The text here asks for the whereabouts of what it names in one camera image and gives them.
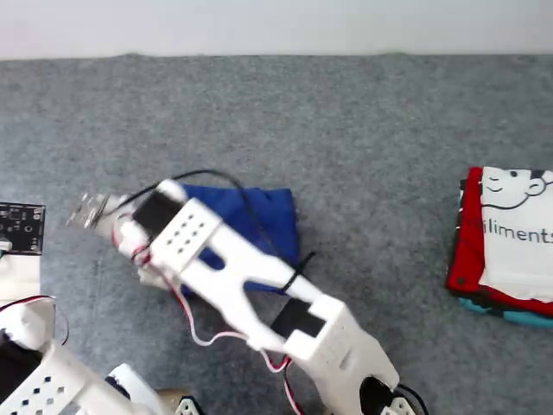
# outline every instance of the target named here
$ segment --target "stack of folded clothes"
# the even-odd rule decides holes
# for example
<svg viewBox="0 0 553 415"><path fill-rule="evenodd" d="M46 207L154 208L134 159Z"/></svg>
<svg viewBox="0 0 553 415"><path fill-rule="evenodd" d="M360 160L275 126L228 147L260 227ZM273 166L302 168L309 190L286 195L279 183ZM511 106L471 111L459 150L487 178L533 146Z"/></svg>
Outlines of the stack of folded clothes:
<svg viewBox="0 0 553 415"><path fill-rule="evenodd" d="M553 327L553 172L469 170L446 286L471 310Z"/></svg>

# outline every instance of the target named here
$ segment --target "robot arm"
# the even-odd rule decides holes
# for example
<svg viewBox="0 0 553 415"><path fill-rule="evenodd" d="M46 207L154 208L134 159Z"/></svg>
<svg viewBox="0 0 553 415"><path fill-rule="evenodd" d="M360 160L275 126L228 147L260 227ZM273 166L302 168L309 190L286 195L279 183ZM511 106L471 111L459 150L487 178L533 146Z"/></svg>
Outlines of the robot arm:
<svg viewBox="0 0 553 415"><path fill-rule="evenodd" d="M0 363L11 359L19 361L19 367L33 368L18 385L15 380L21 373L15 371L10 372L10 384L2 382L3 388L14 387L2 390L2 396L8 396L0 400L0 413L58 414L73 402L81 408L82 415L173 414L127 365L111 375L125 391L130 391L132 401L118 392L58 344L53 339L53 327L53 299L38 297L0 309Z"/></svg>
<svg viewBox="0 0 553 415"><path fill-rule="evenodd" d="M251 348L287 354L314 380L323 403L335 415L414 415L405 399L392 398L399 382L397 371L343 302L296 275L281 259L260 252L198 200L188 200L177 182L160 183L136 209L126 205L122 212L116 209L120 201L97 198L73 221L95 227L104 236L112 229L120 239L120 252L144 258L138 261L142 282L160 287L165 280L186 284L219 310ZM89 218L88 225L83 218ZM219 255L224 268L214 270L204 263L200 259L204 249ZM298 325L283 334L266 326L244 294L248 281L279 289L288 286L285 293L304 305L304 312L317 321L316 328ZM377 412L365 412L362 405L366 380L376 380L389 393L385 404L374 406Z"/></svg>

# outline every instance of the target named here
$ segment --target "black circuit board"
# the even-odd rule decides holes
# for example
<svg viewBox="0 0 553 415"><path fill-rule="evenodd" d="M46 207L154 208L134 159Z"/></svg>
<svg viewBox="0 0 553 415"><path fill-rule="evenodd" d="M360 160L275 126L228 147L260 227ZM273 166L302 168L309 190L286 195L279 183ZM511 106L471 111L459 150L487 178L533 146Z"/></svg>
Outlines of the black circuit board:
<svg viewBox="0 0 553 415"><path fill-rule="evenodd" d="M6 253L42 255L45 213L42 205L0 202L0 239L12 243Z"/></svg>

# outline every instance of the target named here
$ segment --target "gray carpet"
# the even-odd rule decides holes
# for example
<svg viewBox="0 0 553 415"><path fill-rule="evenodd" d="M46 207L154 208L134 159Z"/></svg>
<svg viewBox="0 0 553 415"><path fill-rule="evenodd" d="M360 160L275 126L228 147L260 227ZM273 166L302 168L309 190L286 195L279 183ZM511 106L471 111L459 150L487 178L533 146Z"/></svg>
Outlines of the gray carpet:
<svg viewBox="0 0 553 415"><path fill-rule="evenodd" d="M186 386L212 415L290 413L281 378L239 341L195 346L169 295L65 228L83 191L206 166L290 187L302 249L320 254L309 276L433 414L549 413L550 330L465 311L443 281L458 180L471 165L553 167L552 131L549 56L0 62L1 199L48 205L43 288L69 347L102 374L128 361L155 387ZM256 303L267 317L282 305ZM193 306L203 336L222 327ZM291 381L317 413L308 379Z"/></svg>

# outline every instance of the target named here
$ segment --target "blue fabric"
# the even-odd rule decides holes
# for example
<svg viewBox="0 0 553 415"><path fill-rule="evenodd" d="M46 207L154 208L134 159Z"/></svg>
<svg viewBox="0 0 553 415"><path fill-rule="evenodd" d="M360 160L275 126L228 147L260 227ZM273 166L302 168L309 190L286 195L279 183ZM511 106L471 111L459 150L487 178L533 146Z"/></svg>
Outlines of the blue fabric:
<svg viewBox="0 0 553 415"><path fill-rule="evenodd" d="M203 202L219 216L225 223L248 239L261 251L270 255L277 255L267 241L261 236L256 222L246 209L244 200L235 188L210 188L185 184L184 189L188 197L195 197ZM296 228L296 208L292 192L288 188L262 190L247 188L245 190L251 205L261 222L264 231L272 240L278 254L289 264L299 261L299 242ZM200 258L212 268L222 267L220 258L214 252L203 252ZM247 290L276 291L274 287L262 284L248 283ZM190 293L190 289L182 287L183 293Z"/></svg>

